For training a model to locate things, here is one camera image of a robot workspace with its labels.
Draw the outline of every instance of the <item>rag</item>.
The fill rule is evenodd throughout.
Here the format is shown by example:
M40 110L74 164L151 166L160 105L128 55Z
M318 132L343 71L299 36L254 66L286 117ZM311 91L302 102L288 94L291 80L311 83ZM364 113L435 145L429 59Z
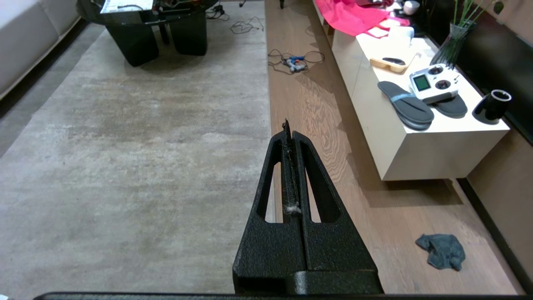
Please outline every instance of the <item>rag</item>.
M461 270L461 263L465 260L465 251L453 234L422 234L416 240L416 244L429 252L428 264L437 269Z

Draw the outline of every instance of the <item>glue gun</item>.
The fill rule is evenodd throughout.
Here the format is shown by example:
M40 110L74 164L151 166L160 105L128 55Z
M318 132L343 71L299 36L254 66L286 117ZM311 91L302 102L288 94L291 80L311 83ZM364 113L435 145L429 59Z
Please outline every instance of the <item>glue gun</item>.
M297 65L296 62L299 60L304 60L303 56L291 56L285 60L285 64L289 66L290 72L300 72L305 69L306 65Z

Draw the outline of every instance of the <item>gray flip-flop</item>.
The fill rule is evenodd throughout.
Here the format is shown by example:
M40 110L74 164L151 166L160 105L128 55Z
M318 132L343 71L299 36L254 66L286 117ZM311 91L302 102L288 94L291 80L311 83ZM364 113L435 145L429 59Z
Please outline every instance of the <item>gray flip-flop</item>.
M466 115L468 108L460 95L433 104L437 111L447 117L460 119Z
M406 126L415 130L424 130L431 125L435 115L414 94L389 81L378 82L377 86L390 99L400 120Z

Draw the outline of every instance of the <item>controller screen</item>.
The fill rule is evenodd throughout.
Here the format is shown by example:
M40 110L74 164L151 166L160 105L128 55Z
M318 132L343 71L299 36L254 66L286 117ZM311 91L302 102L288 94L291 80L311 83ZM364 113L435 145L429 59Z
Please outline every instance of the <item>controller screen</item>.
M420 75L413 78L413 81L415 81L416 88L419 91L427 90L430 88L430 83L427 81L426 75Z

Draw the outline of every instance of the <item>table leg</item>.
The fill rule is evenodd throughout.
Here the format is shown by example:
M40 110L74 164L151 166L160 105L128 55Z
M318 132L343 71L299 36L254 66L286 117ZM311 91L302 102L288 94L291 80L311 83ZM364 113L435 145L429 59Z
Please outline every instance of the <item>table leg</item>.
M207 52L207 24L205 12L171 22L170 31L174 47L185 55L205 55Z
M150 26L106 26L130 65L136 67L159 56Z
M168 33L166 32L166 27L164 24L159 25L159 32L161 33L161 38L163 39L163 43L165 45L170 44L170 40L168 39Z

